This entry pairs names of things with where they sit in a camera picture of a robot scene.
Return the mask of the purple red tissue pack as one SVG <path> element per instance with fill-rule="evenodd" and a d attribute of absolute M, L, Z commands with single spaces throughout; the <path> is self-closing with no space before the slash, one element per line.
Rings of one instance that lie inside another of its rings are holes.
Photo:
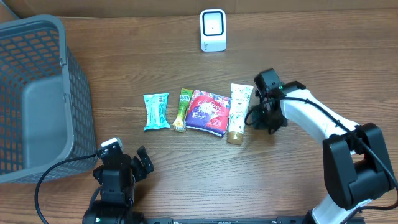
<path fill-rule="evenodd" d="M 185 118 L 186 127 L 223 137 L 228 126 L 231 98 L 194 90 Z"/>

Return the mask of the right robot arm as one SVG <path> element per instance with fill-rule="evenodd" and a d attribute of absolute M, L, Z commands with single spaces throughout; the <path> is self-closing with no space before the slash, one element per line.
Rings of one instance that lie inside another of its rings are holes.
<path fill-rule="evenodd" d="M 381 129 L 359 125 L 320 103 L 298 81 L 284 83 L 274 69 L 254 78 L 259 104 L 246 125 L 274 134 L 292 121 L 322 145 L 326 197 L 302 216 L 277 217 L 276 223 L 364 223 L 364 210 L 393 210 L 370 202 L 397 189 L 397 179 Z"/>

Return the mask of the green yellow juice carton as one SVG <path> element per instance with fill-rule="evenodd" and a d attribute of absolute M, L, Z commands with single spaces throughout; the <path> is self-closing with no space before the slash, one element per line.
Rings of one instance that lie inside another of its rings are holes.
<path fill-rule="evenodd" d="M 176 132 L 184 133 L 186 131 L 185 118 L 192 95 L 193 90 L 181 89 L 177 117 L 172 124 Z"/>

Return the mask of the light green wipes pack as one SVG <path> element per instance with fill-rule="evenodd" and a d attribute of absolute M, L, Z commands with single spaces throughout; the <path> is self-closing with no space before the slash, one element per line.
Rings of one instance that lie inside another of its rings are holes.
<path fill-rule="evenodd" d="M 167 121 L 169 93 L 145 94 L 143 97 L 147 115 L 144 130 L 170 128 Z"/>

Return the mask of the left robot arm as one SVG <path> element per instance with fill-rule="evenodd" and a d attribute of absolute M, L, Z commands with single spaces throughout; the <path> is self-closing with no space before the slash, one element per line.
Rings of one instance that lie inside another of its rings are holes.
<path fill-rule="evenodd" d="M 100 186 L 90 199 L 83 224 L 145 224 L 142 212 L 132 210 L 135 184 L 154 171 L 154 165 L 144 146 L 137 156 L 123 153 L 118 146 L 111 146 L 101 156 L 103 164 L 93 171 Z"/>

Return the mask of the white floral cream tube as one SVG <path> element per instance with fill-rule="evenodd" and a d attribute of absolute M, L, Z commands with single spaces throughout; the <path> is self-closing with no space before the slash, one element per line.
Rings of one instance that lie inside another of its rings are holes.
<path fill-rule="evenodd" d="M 245 117 L 251 100 L 253 86 L 231 84 L 231 107 L 228 123 L 228 142 L 241 145 L 245 130 Z"/>

